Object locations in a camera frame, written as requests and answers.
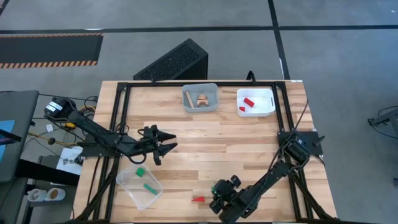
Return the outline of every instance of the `gray bin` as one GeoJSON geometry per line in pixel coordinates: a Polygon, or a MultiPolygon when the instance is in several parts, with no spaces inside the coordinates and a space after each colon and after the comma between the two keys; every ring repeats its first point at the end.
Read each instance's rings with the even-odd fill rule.
{"type": "Polygon", "coordinates": [[[218,87],[214,83],[204,83],[204,84],[193,84],[193,85],[184,85],[182,87],[182,106],[184,107],[186,112],[194,113],[194,112],[207,112],[214,111],[218,107],[218,87]],[[191,100],[193,103],[193,107],[189,105],[188,97],[185,94],[185,91],[188,91],[191,95],[191,100]],[[197,106],[197,97],[198,95],[206,94],[208,98],[209,105],[208,106],[197,106]]]}

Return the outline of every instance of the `gray floor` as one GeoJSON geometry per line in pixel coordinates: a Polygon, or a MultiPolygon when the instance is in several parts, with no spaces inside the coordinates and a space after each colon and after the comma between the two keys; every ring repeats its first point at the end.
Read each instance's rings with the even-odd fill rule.
{"type": "MultiPolygon", "coordinates": [[[[281,26],[398,24],[398,3],[377,0],[277,0],[281,26]]],[[[271,25],[267,1],[28,1],[10,0],[0,29],[82,29],[166,26],[271,25]]],[[[322,145],[338,216],[396,223],[398,150],[366,119],[398,105],[398,30],[282,31],[291,79],[304,81],[322,145]]],[[[0,70],[0,90],[97,95],[103,80],[130,80],[169,49],[192,38],[209,52],[209,78],[281,79],[272,31],[105,34],[97,66],[0,70]]],[[[50,98],[39,100],[35,115],[50,98]]],[[[45,130],[39,121],[36,132],[45,130]]],[[[389,132],[390,127],[381,127],[389,132]]],[[[23,158],[50,154],[31,143],[23,158]]],[[[68,218],[70,207],[34,213],[32,223],[68,218]]]]}

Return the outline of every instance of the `black box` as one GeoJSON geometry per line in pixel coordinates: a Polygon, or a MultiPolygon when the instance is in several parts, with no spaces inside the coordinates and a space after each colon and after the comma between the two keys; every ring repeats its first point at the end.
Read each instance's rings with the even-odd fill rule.
{"type": "Polygon", "coordinates": [[[209,55],[192,39],[133,76],[134,80],[206,80],[209,55]]]}

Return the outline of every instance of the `wooden tabletop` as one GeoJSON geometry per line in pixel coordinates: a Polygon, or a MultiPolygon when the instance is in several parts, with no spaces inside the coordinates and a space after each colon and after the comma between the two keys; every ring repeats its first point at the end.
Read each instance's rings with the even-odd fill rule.
{"type": "MultiPolygon", "coordinates": [[[[116,81],[103,82],[94,120],[109,128],[116,94],[116,81]]],[[[297,122],[304,109],[307,97],[302,82],[286,81],[287,93],[293,119],[297,122]]],[[[182,107],[181,87],[133,87],[127,111],[129,135],[139,139],[137,130],[156,124],[167,133],[177,135],[178,146],[156,166],[152,155],[148,155],[147,166],[163,185],[164,192],[149,208],[138,211],[136,205],[118,184],[113,201],[111,222],[219,222],[209,204],[210,189],[219,179],[237,175],[242,186],[254,184],[268,168],[278,149],[277,116],[272,113],[265,118],[242,118],[236,111],[236,91],[241,87],[219,86],[220,104],[216,111],[186,113],[182,107]],[[192,198],[205,196],[205,203],[192,202],[192,198]]],[[[284,103],[279,93],[285,127],[287,118],[284,103]]],[[[308,107],[298,130],[310,131],[313,123],[308,107]]],[[[84,161],[76,192],[74,209],[76,215],[86,207],[88,191],[96,158],[84,161]]],[[[101,163],[98,166],[93,186],[94,196],[100,179],[101,163]]],[[[122,157],[119,172],[131,163],[122,157]]],[[[325,168],[311,158],[305,166],[309,191],[331,216],[336,216],[325,168]]],[[[305,216],[302,194],[298,189],[301,214],[305,216]]],[[[104,211],[108,192],[101,204],[100,218],[104,211]]],[[[294,221],[294,211],[287,178],[278,181],[259,202],[258,209],[247,219],[239,222],[294,221]]]]}

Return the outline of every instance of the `transparent plastic bin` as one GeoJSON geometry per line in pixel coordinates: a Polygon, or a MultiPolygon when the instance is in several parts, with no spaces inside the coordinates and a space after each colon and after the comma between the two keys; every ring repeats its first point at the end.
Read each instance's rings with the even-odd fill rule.
{"type": "Polygon", "coordinates": [[[129,194],[131,199],[137,205],[138,210],[143,210],[151,205],[163,192],[163,186],[143,165],[131,164],[127,169],[123,170],[117,177],[116,182],[129,194]],[[142,177],[136,172],[141,168],[145,170],[142,177]],[[157,195],[144,187],[149,185],[157,191],[157,195]]]}

